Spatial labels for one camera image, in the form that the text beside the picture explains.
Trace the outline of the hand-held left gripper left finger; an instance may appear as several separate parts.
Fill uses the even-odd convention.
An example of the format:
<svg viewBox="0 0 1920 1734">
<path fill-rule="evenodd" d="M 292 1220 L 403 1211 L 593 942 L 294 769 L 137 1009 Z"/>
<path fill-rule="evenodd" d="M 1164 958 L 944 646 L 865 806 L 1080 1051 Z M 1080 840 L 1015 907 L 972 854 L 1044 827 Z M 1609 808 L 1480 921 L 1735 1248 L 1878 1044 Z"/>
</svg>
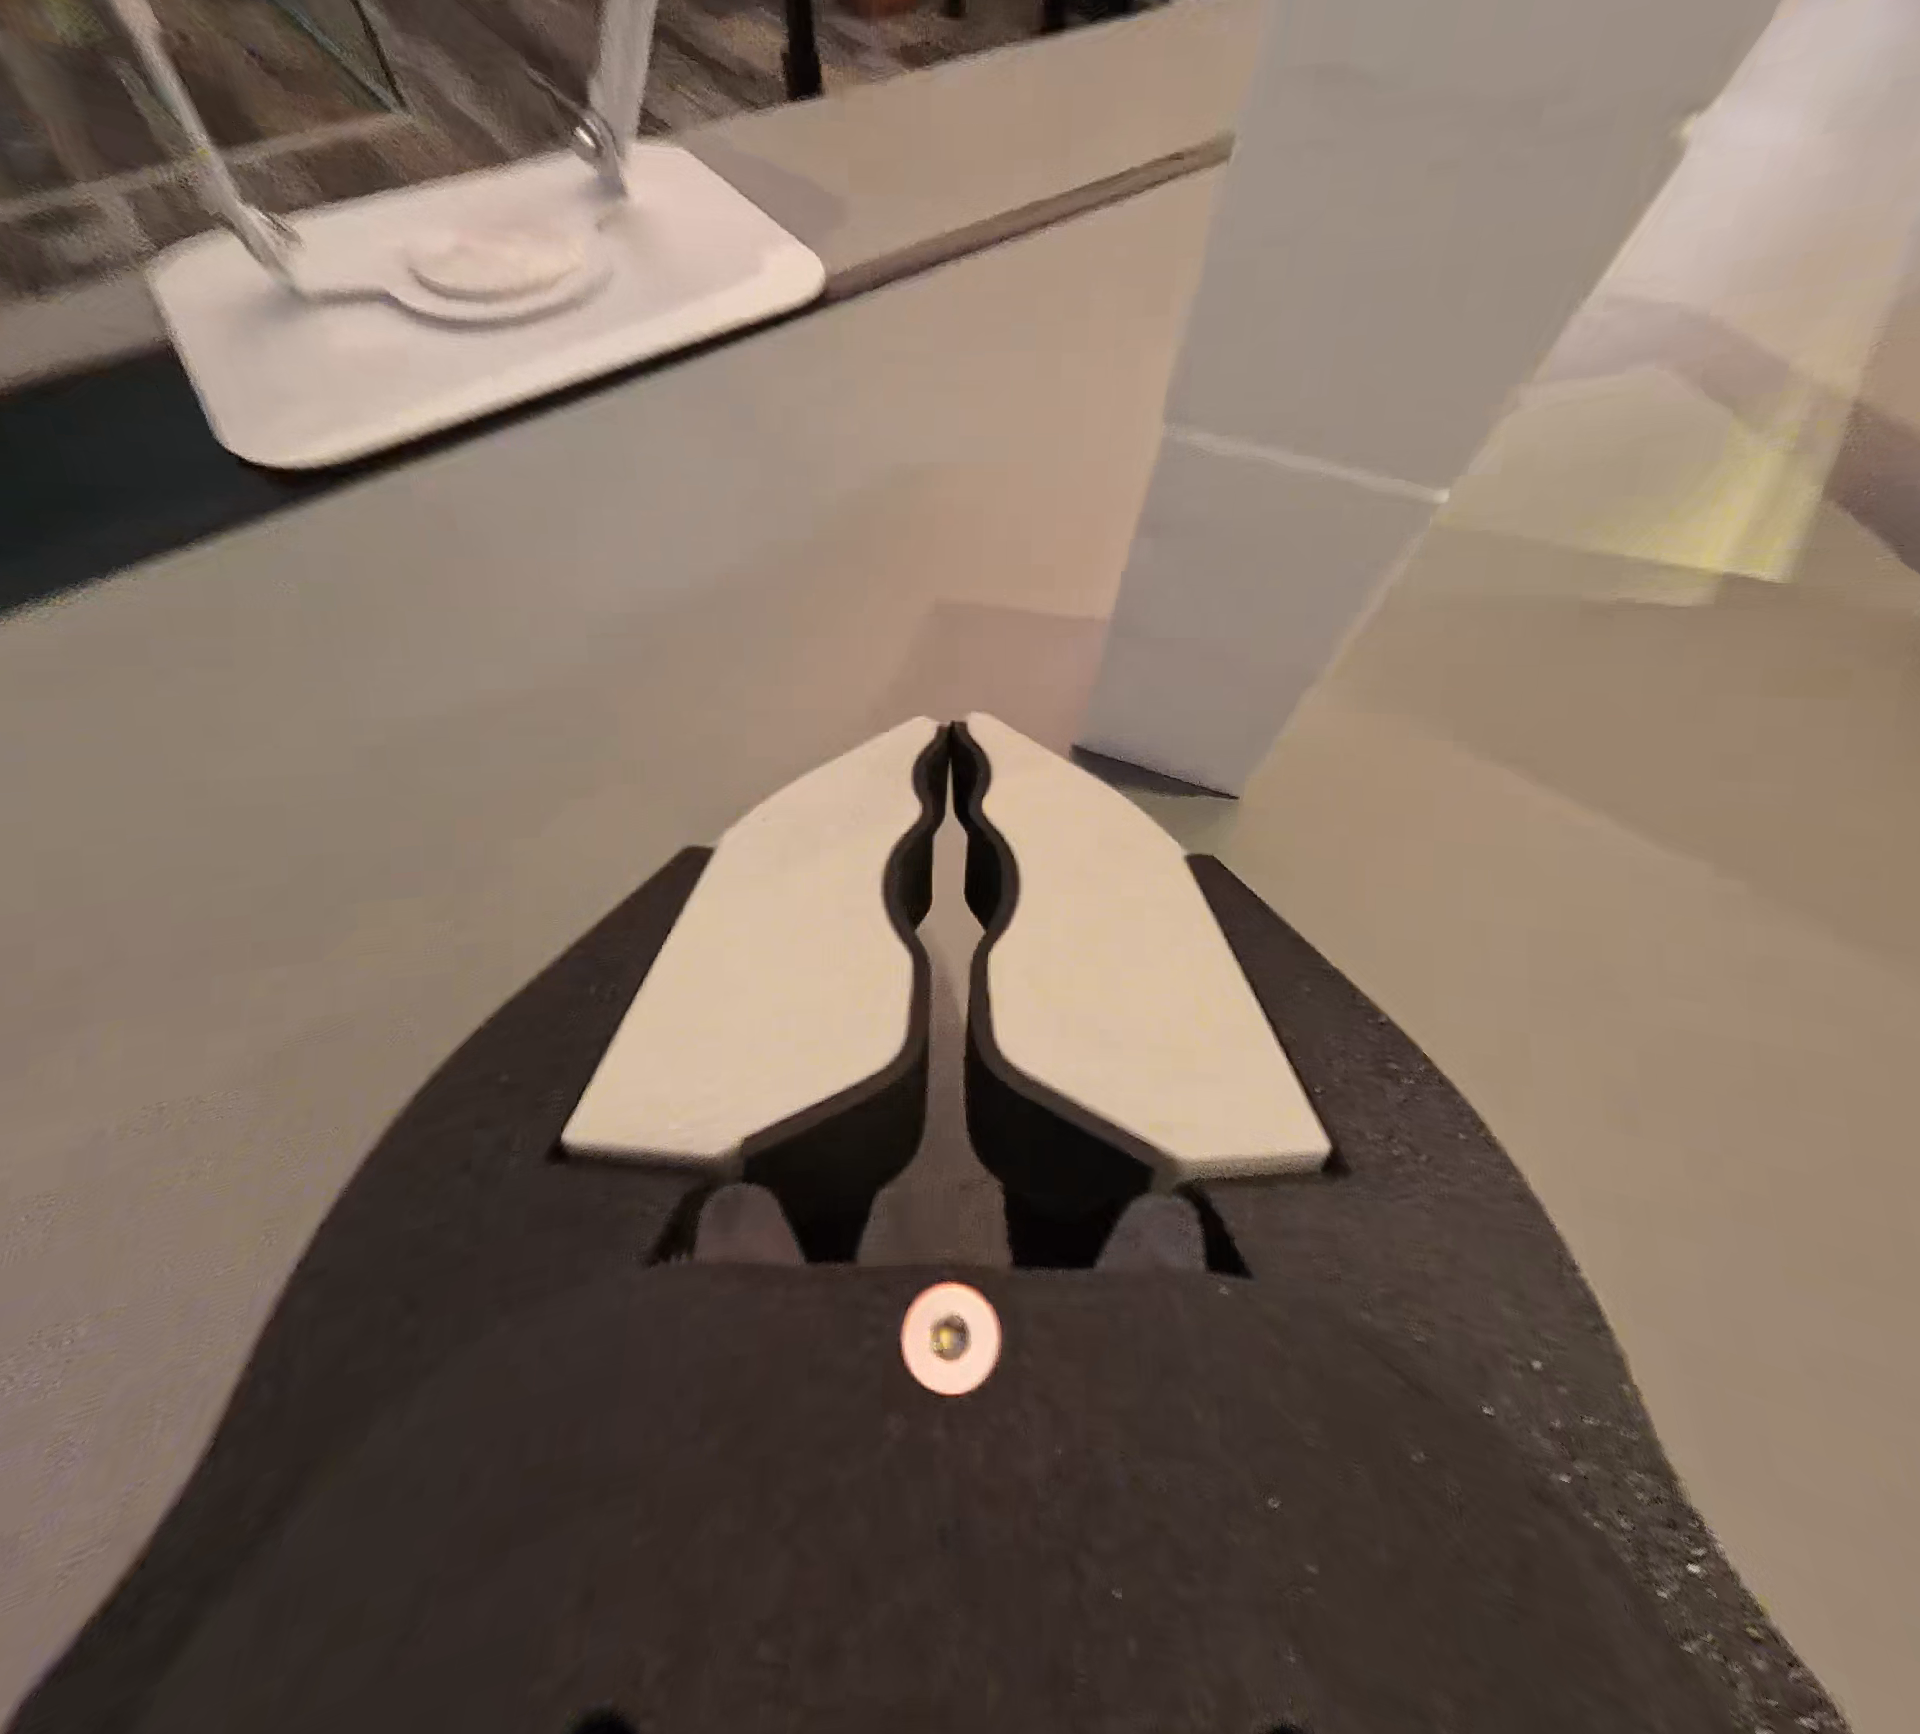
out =
<svg viewBox="0 0 1920 1734">
<path fill-rule="evenodd" d="M 571 1162 L 768 1190 L 811 1262 L 853 1262 L 927 1114 L 921 924 L 951 725 L 914 715 L 751 806 L 559 1133 Z"/>
</svg>

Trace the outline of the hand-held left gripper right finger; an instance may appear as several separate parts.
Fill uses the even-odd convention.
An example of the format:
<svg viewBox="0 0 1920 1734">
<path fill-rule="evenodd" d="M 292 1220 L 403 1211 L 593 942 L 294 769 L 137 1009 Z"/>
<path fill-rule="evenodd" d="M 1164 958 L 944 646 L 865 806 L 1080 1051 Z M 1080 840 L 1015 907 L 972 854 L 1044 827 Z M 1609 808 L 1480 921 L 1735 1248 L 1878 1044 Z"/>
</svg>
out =
<svg viewBox="0 0 1920 1734">
<path fill-rule="evenodd" d="M 1097 1265 L 1171 1195 L 1199 1262 L 1236 1265 L 1211 1188 L 1315 1181 L 1333 1139 L 1178 840 L 1113 785 L 974 711 L 951 799 L 979 926 L 965 1014 L 972 1155 L 1015 1265 Z"/>
</svg>

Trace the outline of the wooden board document stand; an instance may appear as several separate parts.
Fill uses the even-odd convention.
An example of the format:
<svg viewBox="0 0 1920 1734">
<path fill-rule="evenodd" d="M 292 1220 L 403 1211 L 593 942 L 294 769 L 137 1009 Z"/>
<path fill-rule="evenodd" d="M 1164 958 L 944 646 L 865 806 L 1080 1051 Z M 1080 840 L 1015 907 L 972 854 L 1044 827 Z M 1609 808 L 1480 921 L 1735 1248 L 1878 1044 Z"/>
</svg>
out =
<svg viewBox="0 0 1920 1734">
<path fill-rule="evenodd" d="M 106 1 L 216 223 L 164 251 L 148 288 L 218 444 L 253 467 L 339 467 L 823 293 L 807 242 L 684 145 L 638 136 L 659 0 L 603 0 L 559 157 L 295 217 L 250 201 L 151 3 Z"/>
</svg>

